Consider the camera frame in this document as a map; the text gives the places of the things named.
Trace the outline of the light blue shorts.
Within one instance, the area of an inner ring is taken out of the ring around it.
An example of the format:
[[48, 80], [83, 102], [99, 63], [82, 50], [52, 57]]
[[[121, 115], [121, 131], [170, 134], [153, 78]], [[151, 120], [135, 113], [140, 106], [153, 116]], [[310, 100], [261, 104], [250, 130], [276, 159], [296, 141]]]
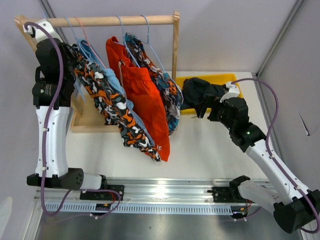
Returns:
[[103, 62], [100, 59], [100, 56], [96, 53], [94, 48], [89, 45], [89, 43], [82, 38], [75, 38], [76, 44], [78, 46], [78, 49], [84, 57], [89, 60], [92, 63], [98, 64], [100, 69], [102, 70], [102, 73], [107, 77], [107, 82], [112, 87], [113, 90], [115, 90], [117, 93], [122, 94], [125, 97], [126, 100], [126, 106], [128, 107], [129, 111], [132, 113], [134, 119], [138, 123], [140, 127], [144, 130], [146, 133], [146, 136], [149, 138], [150, 143], [152, 145], [155, 145], [154, 140], [152, 139], [151, 135], [149, 134], [143, 120], [139, 117], [137, 113], [133, 111], [134, 104], [131, 100], [127, 98], [125, 89], [121, 86], [121, 82], [118, 80], [118, 78], [115, 75], [115, 72], [111, 68], [106, 68]]

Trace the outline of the pink wire hanger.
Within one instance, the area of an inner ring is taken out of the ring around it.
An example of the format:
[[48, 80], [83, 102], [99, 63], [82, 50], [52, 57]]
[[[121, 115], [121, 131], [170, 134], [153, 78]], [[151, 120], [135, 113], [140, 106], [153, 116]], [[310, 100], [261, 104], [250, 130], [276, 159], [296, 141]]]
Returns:
[[77, 16], [75, 16], [74, 18], [75, 18], [75, 19], [78, 21], [78, 23], [80, 24], [80, 27], [81, 27], [81, 29], [82, 29], [82, 31], [83, 31], [83, 34], [84, 34], [84, 37], [85, 37], [85, 39], [86, 39], [86, 42], [87, 42], [88, 46], [90, 47], [90, 49], [92, 50], [92, 52], [94, 53], [95, 57], [98, 59], [98, 61], [100, 62], [100, 64], [106, 69], [107, 67], [105, 66], [105, 64], [104, 64], [103, 61], [101, 60], [100, 56], [97, 54], [97, 52], [96, 52], [96, 51], [94, 50], [94, 48], [92, 47], [92, 45], [91, 45], [91, 43], [90, 43], [90, 41], [89, 41], [89, 39], [88, 39], [88, 36], [87, 36], [87, 34], [86, 34], [85, 28], [84, 28], [84, 26], [83, 26], [83, 24], [82, 24], [82, 22], [81, 22], [81, 20], [80, 20]]

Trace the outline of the dark navy shorts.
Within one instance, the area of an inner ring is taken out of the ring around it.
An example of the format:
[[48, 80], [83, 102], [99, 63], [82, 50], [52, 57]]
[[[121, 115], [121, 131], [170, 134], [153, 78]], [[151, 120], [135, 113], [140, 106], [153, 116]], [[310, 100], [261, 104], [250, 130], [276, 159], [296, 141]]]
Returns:
[[198, 77], [186, 79], [182, 85], [181, 110], [196, 109], [201, 106], [207, 96], [221, 98], [224, 94], [225, 88], [222, 85], [212, 84]]

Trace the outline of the orange black camouflage shorts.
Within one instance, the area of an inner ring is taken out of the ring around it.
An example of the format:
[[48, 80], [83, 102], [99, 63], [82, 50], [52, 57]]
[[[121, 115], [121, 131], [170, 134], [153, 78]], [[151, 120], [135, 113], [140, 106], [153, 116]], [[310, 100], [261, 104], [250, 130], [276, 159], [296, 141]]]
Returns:
[[106, 75], [96, 63], [85, 58], [73, 45], [76, 58], [74, 73], [93, 99], [94, 107], [103, 116], [106, 125], [116, 125], [125, 147], [136, 148], [153, 161], [160, 162], [161, 156], [147, 132], [136, 121], [129, 109], [126, 97], [111, 86], [111, 75]]

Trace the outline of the bright orange shorts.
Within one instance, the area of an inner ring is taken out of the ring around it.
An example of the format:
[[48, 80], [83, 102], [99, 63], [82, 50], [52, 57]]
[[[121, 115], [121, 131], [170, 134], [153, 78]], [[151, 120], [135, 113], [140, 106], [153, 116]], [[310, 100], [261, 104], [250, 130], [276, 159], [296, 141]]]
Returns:
[[170, 155], [169, 127], [160, 92], [145, 67], [132, 63], [124, 45], [113, 36], [105, 43], [109, 67], [133, 103], [133, 111], [142, 119], [162, 161]]

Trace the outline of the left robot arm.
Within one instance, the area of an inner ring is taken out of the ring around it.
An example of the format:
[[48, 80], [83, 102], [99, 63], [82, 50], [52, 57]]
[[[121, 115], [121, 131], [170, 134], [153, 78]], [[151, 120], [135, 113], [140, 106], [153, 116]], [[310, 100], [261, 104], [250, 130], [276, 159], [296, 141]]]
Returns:
[[67, 163], [67, 121], [76, 81], [72, 48], [57, 38], [47, 38], [37, 43], [35, 56], [40, 64], [35, 70], [32, 88], [39, 153], [35, 171], [27, 177], [27, 184], [42, 190], [79, 190], [82, 200], [109, 201], [115, 196], [122, 200], [124, 186], [109, 185], [104, 175], [85, 173], [82, 168], [72, 168]]

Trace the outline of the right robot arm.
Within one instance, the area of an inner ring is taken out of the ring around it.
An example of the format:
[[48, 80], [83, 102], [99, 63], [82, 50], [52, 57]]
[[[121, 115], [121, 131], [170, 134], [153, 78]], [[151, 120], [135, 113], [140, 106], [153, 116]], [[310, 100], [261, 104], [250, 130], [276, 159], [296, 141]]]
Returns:
[[320, 191], [310, 190], [298, 180], [270, 148], [262, 130], [250, 122], [246, 101], [240, 97], [221, 101], [207, 96], [195, 106], [198, 118], [203, 118], [207, 109], [211, 110], [208, 120], [220, 122], [228, 129], [231, 141], [259, 166], [275, 189], [269, 190], [243, 175], [229, 183], [229, 198], [234, 202], [247, 199], [260, 205], [286, 233], [302, 229], [312, 221], [318, 222]]

